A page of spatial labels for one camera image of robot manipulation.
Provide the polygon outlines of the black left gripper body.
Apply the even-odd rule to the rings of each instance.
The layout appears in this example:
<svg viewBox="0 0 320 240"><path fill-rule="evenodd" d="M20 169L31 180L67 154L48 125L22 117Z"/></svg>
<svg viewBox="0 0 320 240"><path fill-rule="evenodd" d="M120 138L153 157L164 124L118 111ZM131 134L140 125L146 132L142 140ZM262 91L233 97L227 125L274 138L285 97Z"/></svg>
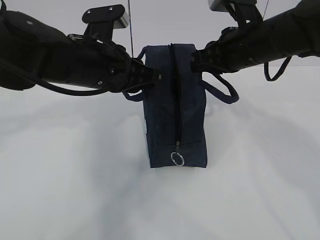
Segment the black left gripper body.
<svg viewBox="0 0 320 240"><path fill-rule="evenodd" d="M162 80L162 71L143 58L147 58L147 47L143 47L137 57L131 57L118 44L101 50L105 57L104 72L99 77L96 88L110 93L136 93L153 87Z"/></svg>

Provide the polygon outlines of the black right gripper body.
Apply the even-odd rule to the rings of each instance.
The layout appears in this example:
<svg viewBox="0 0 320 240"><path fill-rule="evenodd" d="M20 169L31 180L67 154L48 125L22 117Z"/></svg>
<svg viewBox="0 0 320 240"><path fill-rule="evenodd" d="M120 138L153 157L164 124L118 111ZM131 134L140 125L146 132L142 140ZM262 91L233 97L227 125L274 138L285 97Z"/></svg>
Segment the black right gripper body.
<svg viewBox="0 0 320 240"><path fill-rule="evenodd" d="M191 54L193 72L236 73L250 66L250 45L246 41L213 41Z"/></svg>

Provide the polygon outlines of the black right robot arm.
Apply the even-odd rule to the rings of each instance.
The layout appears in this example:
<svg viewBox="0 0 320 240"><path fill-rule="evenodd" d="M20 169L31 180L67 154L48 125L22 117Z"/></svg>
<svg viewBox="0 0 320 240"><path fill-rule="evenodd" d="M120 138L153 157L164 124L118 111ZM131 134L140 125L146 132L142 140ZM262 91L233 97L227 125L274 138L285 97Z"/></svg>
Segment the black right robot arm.
<svg viewBox="0 0 320 240"><path fill-rule="evenodd" d="M237 27L192 53L193 72L235 73L275 60L320 55L320 2L301 0L294 8L264 20L255 0L210 0L214 12L228 12Z"/></svg>

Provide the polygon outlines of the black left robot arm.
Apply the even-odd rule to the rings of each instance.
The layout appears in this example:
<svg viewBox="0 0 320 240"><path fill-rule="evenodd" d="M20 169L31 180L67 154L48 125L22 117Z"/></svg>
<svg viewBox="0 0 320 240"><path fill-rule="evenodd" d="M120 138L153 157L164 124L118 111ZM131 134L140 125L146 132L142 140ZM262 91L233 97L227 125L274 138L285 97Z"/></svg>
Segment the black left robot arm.
<svg viewBox="0 0 320 240"><path fill-rule="evenodd" d="M100 32L65 35L19 11L0 14L0 85L23 91L56 84L88 88L89 95L135 93L152 87L162 73L132 58Z"/></svg>

